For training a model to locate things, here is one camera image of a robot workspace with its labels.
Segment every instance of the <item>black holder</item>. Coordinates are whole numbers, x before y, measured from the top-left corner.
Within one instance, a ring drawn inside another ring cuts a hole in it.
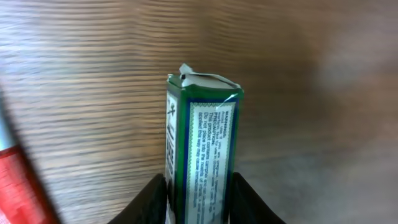
[[[166,181],[157,174],[108,224],[164,224],[166,203]],[[285,224],[237,172],[233,174],[229,219],[231,224]]]

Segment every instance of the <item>wooden surface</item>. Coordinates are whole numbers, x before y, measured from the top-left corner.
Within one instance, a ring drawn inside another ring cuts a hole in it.
[[[287,223],[397,223],[395,0],[1,1],[8,113],[65,223],[164,171],[166,74],[245,89],[236,170]]]

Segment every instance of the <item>green box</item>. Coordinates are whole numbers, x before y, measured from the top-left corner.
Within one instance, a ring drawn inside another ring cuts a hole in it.
[[[226,223],[243,90],[194,72],[167,79],[166,223]]]

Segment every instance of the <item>wood grain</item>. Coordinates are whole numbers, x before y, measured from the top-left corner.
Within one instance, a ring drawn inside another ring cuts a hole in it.
[[[287,223],[398,220],[393,0],[1,1],[8,113],[65,223],[164,170],[166,74],[245,89],[236,170]]]

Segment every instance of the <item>red marker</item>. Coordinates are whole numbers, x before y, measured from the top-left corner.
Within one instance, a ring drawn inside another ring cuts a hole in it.
[[[0,112],[0,224],[58,223]]]

